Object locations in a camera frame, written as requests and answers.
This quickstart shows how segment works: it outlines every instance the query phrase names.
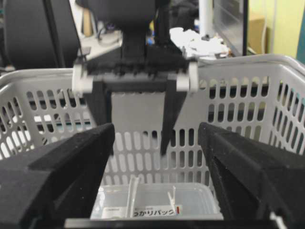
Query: basket slot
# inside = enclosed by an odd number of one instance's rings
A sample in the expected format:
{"label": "basket slot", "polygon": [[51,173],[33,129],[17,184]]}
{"label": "basket slot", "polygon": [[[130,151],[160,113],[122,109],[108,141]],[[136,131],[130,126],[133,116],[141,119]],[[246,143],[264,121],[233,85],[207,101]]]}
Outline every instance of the basket slot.
{"label": "basket slot", "polygon": [[217,95],[217,81],[216,80],[211,80],[210,85],[209,85],[209,91],[210,91],[210,99],[215,99]]}
{"label": "basket slot", "polygon": [[223,81],[219,88],[219,98],[224,99],[227,95],[227,82]]}
{"label": "basket slot", "polygon": [[2,159],[10,157],[9,147],[8,147],[6,141],[3,141],[1,143],[0,149],[1,149],[1,157],[2,157]]}
{"label": "basket slot", "polygon": [[299,122],[300,123],[304,123],[304,120],[305,120],[305,115],[304,115],[304,109],[305,107],[305,99],[303,98],[302,101],[301,101],[301,108],[300,108],[300,111],[299,111]]}
{"label": "basket slot", "polygon": [[16,144],[15,144],[15,141],[12,141],[11,137],[8,136],[8,137],[6,137],[6,142],[7,142],[7,146],[9,147],[9,151],[13,155],[16,155],[17,154],[17,147],[16,147]]}
{"label": "basket slot", "polygon": [[90,117],[89,113],[87,111],[85,111],[82,114],[83,114],[83,120],[85,122],[84,128],[86,130],[92,129],[93,126],[92,126],[92,121],[91,121],[91,117]]}
{"label": "basket slot", "polygon": [[75,123],[71,120],[69,113],[65,113],[65,126],[69,132],[76,130]]}
{"label": "basket slot", "polygon": [[254,113],[255,113],[255,103],[251,102],[249,105],[248,105],[248,115],[247,115],[247,120],[248,122],[252,121],[253,120],[253,117],[254,117]]}
{"label": "basket slot", "polygon": [[291,146],[292,149],[294,149],[294,147],[295,147],[295,141],[296,141],[298,132],[299,132],[299,129],[297,128],[297,126],[295,126],[293,128],[292,138],[289,141],[289,145]]}
{"label": "basket slot", "polygon": [[36,101],[35,101],[33,93],[32,92],[27,92],[26,94],[27,94],[27,99],[28,99],[30,108],[33,111],[36,111],[37,110],[37,105],[36,105]]}
{"label": "basket slot", "polygon": [[195,130],[193,128],[189,129],[188,142],[189,146],[194,146],[195,144]]}
{"label": "basket slot", "polygon": [[176,160],[176,152],[175,151],[172,151],[170,153],[170,157],[171,157],[171,160],[170,160],[170,168],[177,168],[177,160]]}
{"label": "basket slot", "polygon": [[283,107],[287,107],[287,105],[288,105],[288,92],[289,92],[289,86],[286,84],[285,85],[285,89],[284,89],[284,91],[283,91],[284,93],[283,93],[283,95],[282,95],[282,106]]}
{"label": "basket slot", "polygon": [[57,108],[57,104],[56,104],[54,92],[52,90],[50,90],[50,89],[47,90],[47,98],[48,98],[46,100],[47,106],[49,108],[56,109]]}
{"label": "basket slot", "polygon": [[62,108],[67,108],[67,101],[66,101],[66,94],[64,93],[63,89],[57,89],[57,99],[58,104],[61,105]]}
{"label": "basket slot", "polygon": [[219,104],[219,106],[218,106],[218,119],[217,119],[217,121],[219,123],[224,121],[224,113],[225,113],[225,106],[224,106],[224,104]]}
{"label": "basket slot", "polygon": [[266,103],[261,102],[258,106],[258,112],[257,112],[257,120],[263,121],[264,115],[265,115],[265,109],[266,109]]}
{"label": "basket slot", "polygon": [[250,92],[251,97],[254,98],[257,96],[257,93],[260,90],[259,87],[260,87],[260,80],[258,77],[254,77],[252,79],[252,84],[251,84],[251,92]]}
{"label": "basket slot", "polygon": [[57,132],[58,133],[63,133],[63,125],[62,125],[62,122],[61,122],[61,116],[60,114],[54,114],[53,115],[53,120],[55,122],[55,125],[56,125],[56,128],[57,128]]}
{"label": "basket slot", "polygon": [[304,134],[301,133],[299,141],[298,141],[298,146],[296,148],[296,153],[299,155],[303,155],[304,154],[304,148],[305,148],[305,142],[304,142]]}
{"label": "basket slot", "polygon": [[132,136],[129,132],[124,133],[125,138],[125,148],[126,150],[132,150]]}
{"label": "basket slot", "polygon": [[117,164],[117,161],[116,161],[116,156],[112,156],[109,161],[110,161],[110,171],[113,171],[114,173],[117,173],[118,172],[118,164]]}
{"label": "basket slot", "polygon": [[44,97],[42,91],[37,91],[37,98],[40,103],[40,108],[42,110],[46,110],[47,109],[46,100],[45,100],[45,97]]}
{"label": "basket slot", "polygon": [[27,137],[24,132],[24,128],[21,128],[20,126],[17,127],[17,134],[20,139],[21,144],[26,147],[27,146]]}
{"label": "basket slot", "polygon": [[276,121],[275,121],[275,123],[276,123],[276,130],[277,130],[278,132],[279,132],[280,127],[281,127],[282,118],[283,118],[283,112],[280,111],[280,112],[279,112],[279,115],[277,116]]}
{"label": "basket slot", "polygon": [[137,153],[136,156],[136,167],[137,167],[137,170],[138,171],[143,171],[143,165],[144,165],[144,162],[143,162],[143,158],[142,158],[142,154],[140,153]]}
{"label": "basket slot", "polygon": [[262,127],[260,125],[255,127],[255,132],[254,132],[254,136],[253,136],[253,139],[255,141],[259,141],[260,140],[261,130],[262,130]]}
{"label": "basket slot", "polygon": [[245,105],[244,103],[240,103],[238,105],[238,115],[237,115],[238,122],[242,122],[244,120],[244,114],[245,114]]}
{"label": "basket slot", "polygon": [[13,120],[10,114],[8,113],[8,108],[6,105],[2,107],[1,112],[2,112],[2,121],[5,124],[6,129],[12,128]]}
{"label": "basket slot", "polygon": [[285,116],[284,118],[284,123],[282,125],[282,128],[280,130],[280,132],[282,132],[282,137],[286,136],[287,135],[287,132],[288,132],[288,128],[287,127],[287,122],[288,122],[288,117]]}
{"label": "basket slot", "polygon": [[273,132],[270,131],[269,141],[268,141],[268,144],[269,144],[269,145],[271,145],[272,139],[273,139]]}
{"label": "basket slot", "polygon": [[81,130],[85,130],[86,124],[85,124],[85,121],[84,121],[84,118],[83,118],[82,114],[80,114],[80,113],[75,113],[75,114],[76,114],[76,120],[77,121],[78,121],[78,118],[79,118],[79,122],[81,124]]}
{"label": "basket slot", "polygon": [[295,93],[293,88],[290,89],[290,94],[289,94],[289,100],[288,100],[288,105],[287,105],[287,111],[291,113],[291,107],[293,107],[293,104],[295,103]]}
{"label": "basket slot", "polygon": [[180,146],[185,146],[185,143],[187,142],[187,136],[185,135],[185,130],[181,129],[179,131],[179,144]]}
{"label": "basket slot", "polygon": [[248,78],[244,78],[243,81],[242,81],[242,84],[240,86],[240,97],[241,98],[247,97],[247,94],[248,94],[248,85],[249,85]]}
{"label": "basket slot", "polygon": [[18,152],[21,152],[22,151],[22,143],[21,143],[21,139],[19,138],[19,135],[16,134],[15,131],[12,131],[11,135],[12,135],[12,139],[13,139],[13,143],[15,145],[15,148],[17,149]]}
{"label": "basket slot", "polygon": [[18,121],[18,116],[16,115],[16,110],[15,108],[12,106],[11,102],[8,102],[7,105],[7,112],[8,112],[8,116],[10,117],[10,120],[12,120],[14,123],[17,123]]}
{"label": "basket slot", "polygon": [[69,100],[70,106],[75,108],[77,106],[77,103],[72,89],[67,89],[67,98]]}
{"label": "basket slot", "polygon": [[123,176],[122,176],[122,184],[123,184],[123,185],[128,185],[128,183],[129,183],[129,180],[128,180],[127,176],[126,176],[126,175],[123,175]]}
{"label": "basket slot", "polygon": [[262,90],[261,90],[261,96],[266,97],[269,93],[269,77],[265,76],[263,78],[263,82],[261,83]]}
{"label": "basket slot", "polygon": [[214,115],[215,115],[215,106],[214,106],[214,104],[210,104],[209,110],[208,110],[208,122],[209,123],[214,122]]}
{"label": "basket slot", "polygon": [[145,153],[144,155],[144,165],[145,165],[145,169],[147,171],[151,171],[152,170],[152,158],[151,155],[149,153]]}
{"label": "basket slot", "polygon": [[234,111],[235,111],[235,105],[234,103],[230,103],[228,106],[228,112],[227,112],[227,121],[232,122],[234,120]]}
{"label": "basket slot", "polygon": [[122,172],[126,172],[126,160],[125,160],[125,155],[120,154],[119,155],[119,164],[120,164],[120,169]]}
{"label": "basket slot", "polygon": [[119,151],[122,151],[123,150],[123,141],[122,141],[121,133],[115,133],[115,143],[116,143],[116,148]]}
{"label": "basket slot", "polygon": [[135,170],[133,154],[127,154],[127,162],[128,162],[128,169],[129,169],[129,171],[133,172]]}
{"label": "basket slot", "polygon": [[292,108],[292,116],[293,117],[296,116],[298,110],[300,109],[299,106],[300,106],[300,94],[296,93],[295,94],[295,100],[293,102],[293,108]]}
{"label": "basket slot", "polygon": [[150,149],[150,133],[148,131],[143,131],[142,132],[142,147],[143,149]]}
{"label": "basket slot", "polygon": [[133,139],[134,139],[134,149],[140,150],[141,149],[141,136],[139,132],[133,133]]}
{"label": "basket slot", "polygon": [[273,140],[273,144],[272,144],[272,145],[273,145],[273,146],[276,146],[276,143],[277,143],[277,136],[275,135],[275,136],[274,136],[274,140]]}

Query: black chair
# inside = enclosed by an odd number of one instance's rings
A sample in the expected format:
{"label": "black chair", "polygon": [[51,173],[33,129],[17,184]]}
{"label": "black chair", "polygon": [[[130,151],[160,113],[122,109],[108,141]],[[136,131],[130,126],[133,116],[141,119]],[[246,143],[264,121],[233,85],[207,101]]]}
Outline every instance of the black chair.
{"label": "black chair", "polygon": [[69,0],[5,0],[4,39],[16,69],[72,67],[80,49]]}

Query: white object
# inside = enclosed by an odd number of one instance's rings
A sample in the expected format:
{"label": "white object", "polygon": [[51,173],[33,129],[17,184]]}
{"label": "white object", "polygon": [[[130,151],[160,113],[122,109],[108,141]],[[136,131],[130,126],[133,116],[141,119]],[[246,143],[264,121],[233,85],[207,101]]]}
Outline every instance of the white object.
{"label": "white object", "polygon": [[138,177],[132,177],[129,182],[128,196],[127,196],[127,209],[126,209],[126,218],[133,217],[134,211],[134,202],[137,195],[137,188],[139,185],[140,179]]}
{"label": "white object", "polygon": [[171,204],[172,210],[174,212],[174,215],[177,215],[176,207],[175,207],[175,203],[176,203],[176,187],[173,186],[173,197],[172,197],[170,192],[167,192],[167,195],[168,195],[168,198],[170,199],[170,204]]}
{"label": "white object", "polygon": [[197,92],[199,90],[198,63],[190,62],[187,74],[177,75],[178,92]]}
{"label": "white object", "polygon": [[[103,186],[99,189],[91,219],[125,218],[128,211],[126,209],[128,195],[129,185]],[[130,217],[133,219],[223,218],[210,189],[198,183],[138,184],[134,213]]]}
{"label": "white object", "polygon": [[279,229],[287,229],[286,225],[284,224],[283,218],[280,216],[277,216],[274,212],[270,213],[270,219],[274,220],[277,224],[277,227]]}
{"label": "white object", "polygon": [[215,54],[225,57],[229,53],[226,45],[222,44],[222,39],[213,37],[209,41],[203,41],[201,35],[193,30],[183,31],[182,28],[170,29],[171,40],[185,53],[186,58],[215,58]]}
{"label": "white object", "polygon": [[213,0],[199,0],[199,20],[200,35],[213,37]]}
{"label": "white object", "polygon": [[72,91],[83,98],[83,93],[91,93],[93,89],[93,77],[88,76],[87,69],[82,64],[75,64],[72,74]]}

